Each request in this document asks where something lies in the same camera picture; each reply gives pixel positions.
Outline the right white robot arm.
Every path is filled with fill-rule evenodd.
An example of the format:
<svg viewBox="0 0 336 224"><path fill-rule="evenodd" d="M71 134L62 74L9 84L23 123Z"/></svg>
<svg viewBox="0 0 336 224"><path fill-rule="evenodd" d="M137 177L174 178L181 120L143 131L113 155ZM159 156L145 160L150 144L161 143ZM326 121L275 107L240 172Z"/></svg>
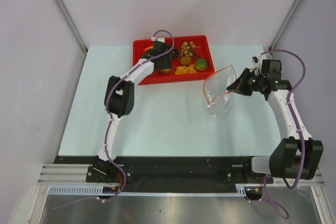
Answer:
<svg viewBox="0 0 336 224"><path fill-rule="evenodd" d="M271 107L279 128L281 141L270 156L255 156L242 169L243 179L254 183L261 174L282 179L311 180L315 176L323 144L314 140L301 120L288 80L281 78L279 60L253 57L253 67L245 68L227 91L251 96L259 92Z"/></svg>

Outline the green round orange fruit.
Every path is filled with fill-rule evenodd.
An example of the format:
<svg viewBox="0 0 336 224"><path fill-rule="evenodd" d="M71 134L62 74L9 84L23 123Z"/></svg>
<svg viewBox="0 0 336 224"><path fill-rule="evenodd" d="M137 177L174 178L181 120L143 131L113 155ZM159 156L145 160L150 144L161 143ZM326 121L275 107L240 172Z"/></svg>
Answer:
<svg viewBox="0 0 336 224"><path fill-rule="evenodd" d="M207 62L207 60L204 59L204 58L198 58L195 61L194 68L197 71L205 71L208 68L208 62Z"/></svg>

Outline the tan longan bunch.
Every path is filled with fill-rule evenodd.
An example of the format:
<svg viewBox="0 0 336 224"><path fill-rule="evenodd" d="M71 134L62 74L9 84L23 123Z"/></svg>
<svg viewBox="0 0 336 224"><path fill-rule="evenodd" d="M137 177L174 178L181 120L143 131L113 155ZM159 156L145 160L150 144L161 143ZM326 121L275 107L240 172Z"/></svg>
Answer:
<svg viewBox="0 0 336 224"><path fill-rule="evenodd" d="M181 57L196 57L200 58L201 55L198 53L200 46L194 44L193 41L184 41L181 45L180 55Z"/></svg>

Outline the clear zip top bag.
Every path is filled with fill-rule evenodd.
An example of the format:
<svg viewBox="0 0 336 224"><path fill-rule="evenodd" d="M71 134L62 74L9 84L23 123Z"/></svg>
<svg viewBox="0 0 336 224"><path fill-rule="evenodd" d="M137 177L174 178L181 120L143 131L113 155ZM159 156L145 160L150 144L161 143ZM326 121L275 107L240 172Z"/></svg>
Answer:
<svg viewBox="0 0 336 224"><path fill-rule="evenodd" d="M207 103L207 111L216 120L222 119L231 104L231 91L227 87L237 79L233 65L221 68L210 74L203 83L203 93Z"/></svg>

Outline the green orange mango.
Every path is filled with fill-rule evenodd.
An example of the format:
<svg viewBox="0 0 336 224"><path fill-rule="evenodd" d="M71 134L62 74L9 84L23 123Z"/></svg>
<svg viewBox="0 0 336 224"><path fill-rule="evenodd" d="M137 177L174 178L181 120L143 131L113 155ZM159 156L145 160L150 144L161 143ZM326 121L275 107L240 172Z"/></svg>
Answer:
<svg viewBox="0 0 336 224"><path fill-rule="evenodd" d="M170 73L171 69L160 69L159 72L163 73L163 74L168 74Z"/></svg>

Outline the orange red mango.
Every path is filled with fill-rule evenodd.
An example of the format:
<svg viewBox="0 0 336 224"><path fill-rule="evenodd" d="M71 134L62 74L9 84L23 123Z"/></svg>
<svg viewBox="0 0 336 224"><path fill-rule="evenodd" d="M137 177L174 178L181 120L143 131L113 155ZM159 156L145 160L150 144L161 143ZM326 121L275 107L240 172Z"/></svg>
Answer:
<svg viewBox="0 0 336 224"><path fill-rule="evenodd" d="M147 48L145 48L144 53L147 54L147 55L151 55L151 54L152 54L152 51L153 51L153 47L151 46L151 47L147 47Z"/></svg>

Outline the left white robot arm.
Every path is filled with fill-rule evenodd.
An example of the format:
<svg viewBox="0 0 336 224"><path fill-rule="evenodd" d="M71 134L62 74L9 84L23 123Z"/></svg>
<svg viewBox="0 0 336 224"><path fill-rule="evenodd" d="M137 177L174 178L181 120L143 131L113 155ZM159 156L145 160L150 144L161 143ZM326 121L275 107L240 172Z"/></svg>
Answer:
<svg viewBox="0 0 336 224"><path fill-rule="evenodd" d="M120 77L111 76L108 80L104 99L108 115L107 128L98 158L92 166L105 182L112 181L116 174L124 173L114 162L117 155L113 145L122 117L129 115L133 110L135 86L155 70L172 67L171 52L175 43L170 45L164 38L152 37L152 45L153 48L148 49L128 72Z"/></svg>

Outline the dark purple grape bunch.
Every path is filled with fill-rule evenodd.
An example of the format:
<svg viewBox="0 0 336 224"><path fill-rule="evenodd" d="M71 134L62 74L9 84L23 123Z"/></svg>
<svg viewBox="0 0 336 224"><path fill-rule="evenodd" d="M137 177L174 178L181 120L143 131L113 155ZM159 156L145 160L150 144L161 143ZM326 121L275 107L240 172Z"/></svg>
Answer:
<svg viewBox="0 0 336 224"><path fill-rule="evenodd" d="M171 51L171 57L172 57L172 59L180 58L181 57L181 51L177 47L174 47Z"/></svg>

